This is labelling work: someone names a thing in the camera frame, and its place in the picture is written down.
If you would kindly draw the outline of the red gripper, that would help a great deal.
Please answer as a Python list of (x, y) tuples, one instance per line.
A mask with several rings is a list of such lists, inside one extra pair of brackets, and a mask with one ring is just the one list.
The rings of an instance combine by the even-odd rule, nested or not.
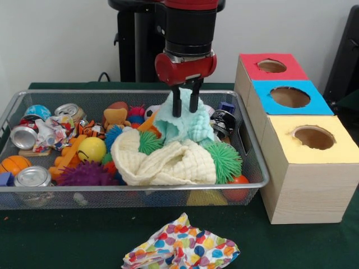
[(160, 81), (172, 86), (174, 117), (179, 118), (182, 111), (181, 91), (178, 85), (193, 80), (190, 96), (190, 112), (195, 113), (199, 102), (199, 91), (203, 78), (212, 75), (217, 66), (217, 55), (213, 50), (205, 56), (179, 57), (162, 52), (155, 57), (155, 71)]

